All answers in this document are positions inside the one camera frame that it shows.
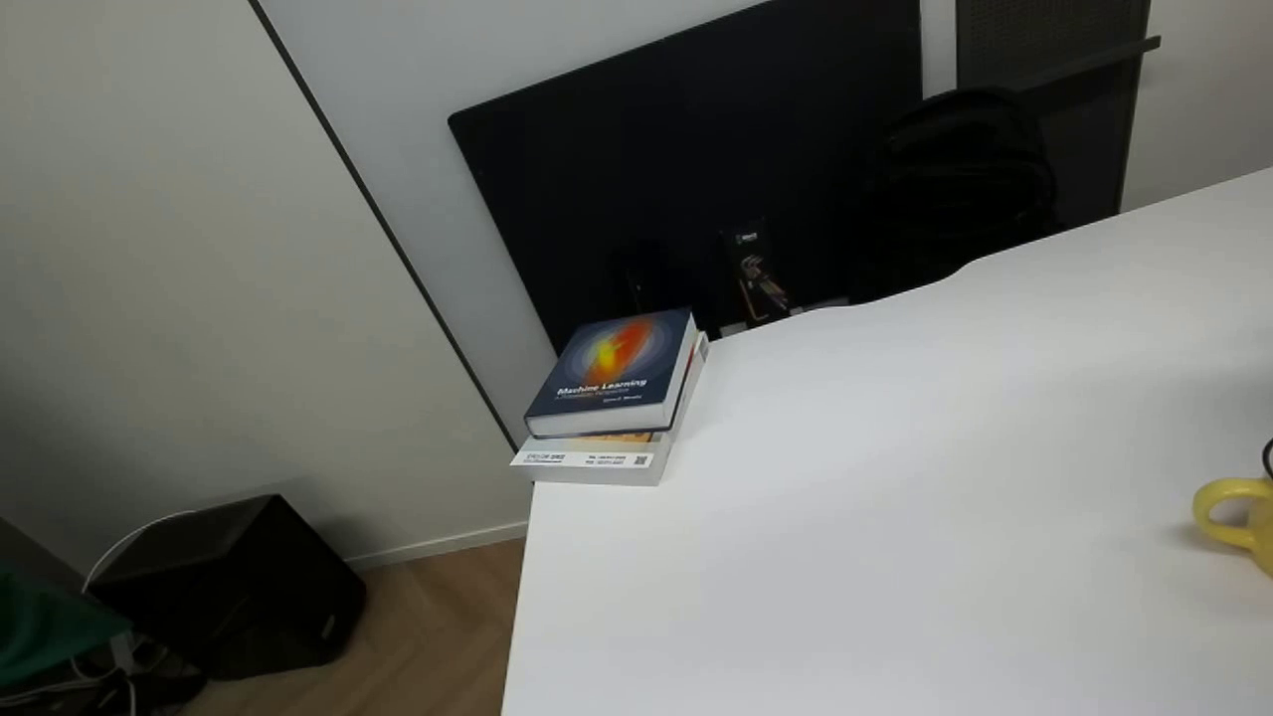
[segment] desk surface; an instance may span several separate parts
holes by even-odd
[[[537,483],[509,716],[1268,712],[1189,494],[1273,437],[1273,171],[712,344],[664,483]]]

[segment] green object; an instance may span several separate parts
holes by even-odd
[[[125,627],[127,620],[115,612],[0,564],[0,692],[18,688],[36,672],[64,664]]]

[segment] stack of books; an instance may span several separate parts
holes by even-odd
[[[582,327],[524,411],[513,469],[533,481],[660,481],[705,359],[709,338],[687,311]]]

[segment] black backpack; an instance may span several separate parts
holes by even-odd
[[[919,102],[863,153],[849,201],[845,269],[855,303],[1059,229],[1040,118],[1010,92]]]

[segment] yellow object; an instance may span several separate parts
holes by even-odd
[[[1220,502],[1253,502],[1244,525],[1213,522]],[[1265,571],[1273,571],[1273,481],[1268,477],[1220,477],[1204,481],[1195,494],[1195,525],[1200,537],[1238,543],[1256,556]]]

